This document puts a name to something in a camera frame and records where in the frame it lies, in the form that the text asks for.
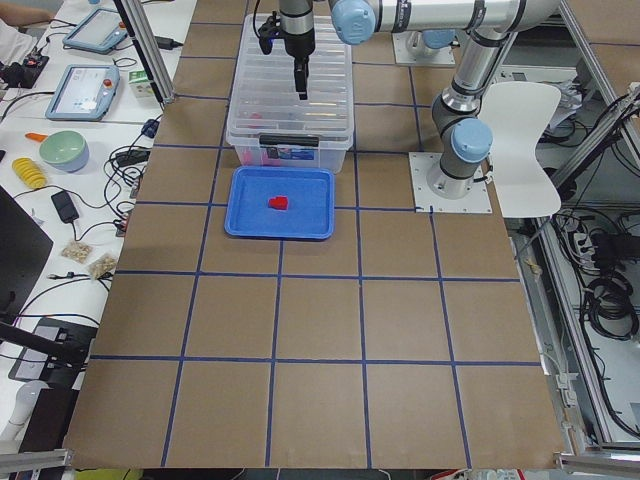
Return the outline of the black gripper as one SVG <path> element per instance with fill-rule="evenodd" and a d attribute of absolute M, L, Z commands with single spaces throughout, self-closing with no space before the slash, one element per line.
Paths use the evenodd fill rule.
<path fill-rule="evenodd" d="M 308 58 L 315 50 L 315 28 L 312 14 L 283 15 L 283 38 L 286 52 L 294 60 L 294 81 L 300 100 L 307 100 Z"/>

